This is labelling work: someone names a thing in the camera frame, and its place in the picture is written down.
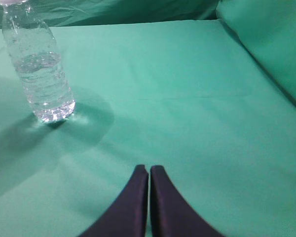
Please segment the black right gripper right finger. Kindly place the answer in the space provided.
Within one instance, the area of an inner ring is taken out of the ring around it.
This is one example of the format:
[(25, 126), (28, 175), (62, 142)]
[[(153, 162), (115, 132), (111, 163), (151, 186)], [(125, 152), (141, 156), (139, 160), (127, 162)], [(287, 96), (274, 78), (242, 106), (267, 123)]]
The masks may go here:
[(150, 222), (154, 237), (222, 237), (186, 202), (162, 165), (150, 169)]

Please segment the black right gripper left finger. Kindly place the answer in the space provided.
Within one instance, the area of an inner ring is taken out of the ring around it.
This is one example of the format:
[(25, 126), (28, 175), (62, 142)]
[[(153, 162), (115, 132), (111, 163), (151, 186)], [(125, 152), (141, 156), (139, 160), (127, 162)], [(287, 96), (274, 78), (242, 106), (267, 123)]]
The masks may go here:
[(134, 171), (115, 201), (81, 237), (144, 237), (148, 213), (148, 172), (143, 164)]

